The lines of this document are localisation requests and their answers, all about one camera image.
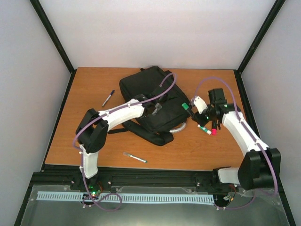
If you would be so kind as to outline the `silver pen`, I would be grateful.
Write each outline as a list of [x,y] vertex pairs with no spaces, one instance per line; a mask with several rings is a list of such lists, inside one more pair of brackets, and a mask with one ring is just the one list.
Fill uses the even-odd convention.
[[130,153],[124,152],[123,154],[124,154],[125,156],[129,157],[129,158],[133,158],[133,159],[136,159],[136,160],[138,160],[138,161],[140,161],[140,162],[147,163],[147,161],[146,161],[145,159],[139,158],[139,157],[134,156],[134,155],[132,155],[132,154],[130,154]]

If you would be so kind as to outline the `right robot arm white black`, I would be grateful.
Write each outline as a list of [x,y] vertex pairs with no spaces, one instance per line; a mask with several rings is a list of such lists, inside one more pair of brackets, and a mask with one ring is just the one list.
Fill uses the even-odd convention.
[[238,168],[216,168],[218,181],[239,185],[245,190],[273,188],[276,193],[280,152],[259,138],[245,120],[236,101],[228,103],[223,89],[212,89],[208,96],[208,104],[199,96],[192,98],[191,104],[197,112],[192,113],[191,118],[201,127],[210,121],[222,124],[233,136],[244,157]]

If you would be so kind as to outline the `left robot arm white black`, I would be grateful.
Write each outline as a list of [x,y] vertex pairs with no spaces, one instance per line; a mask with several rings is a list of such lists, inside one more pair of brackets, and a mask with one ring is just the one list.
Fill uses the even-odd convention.
[[161,96],[163,94],[150,99],[135,98],[112,109],[96,112],[96,118],[85,122],[84,126],[76,132],[72,144],[80,150],[81,164],[79,169],[83,175],[81,183],[86,189],[94,189],[98,184],[96,176],[98,173],[98,153],[105,144],[107,133],[130,119],[141,117],[146,108],[143,104]]

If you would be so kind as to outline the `green black highlighter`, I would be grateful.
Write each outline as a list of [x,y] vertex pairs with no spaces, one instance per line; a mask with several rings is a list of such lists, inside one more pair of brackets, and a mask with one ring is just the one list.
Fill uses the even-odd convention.
[[183,103],[183,104],[182,104],[182,107],[183,107],[183,109],[184,109],[190,116],[193,115],[193,112],[191,111],[191,108],[190,108],[190,106],[189,106],[188,104]]

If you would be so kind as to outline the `black student backpack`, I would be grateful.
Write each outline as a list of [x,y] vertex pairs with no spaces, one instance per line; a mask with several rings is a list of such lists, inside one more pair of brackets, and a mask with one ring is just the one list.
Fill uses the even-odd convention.
[[[158,66],[141,69],[140,72],[121,79],[119,88],[125,101],[141,97],[150,99],[160,94],[163,96],[143,104],[146,107],[145,112],[136,121],[128,120],[122,123],[121,129],[113,129],[110,133],[130,131],[157,146],[172,142],[174,137],[171,130],[182,126],[189,117],[182,107],[189,100],[173,81],[171,72],[163,71]],[[160,103],[162,109],[152,116],[151,112],[156,103]]]

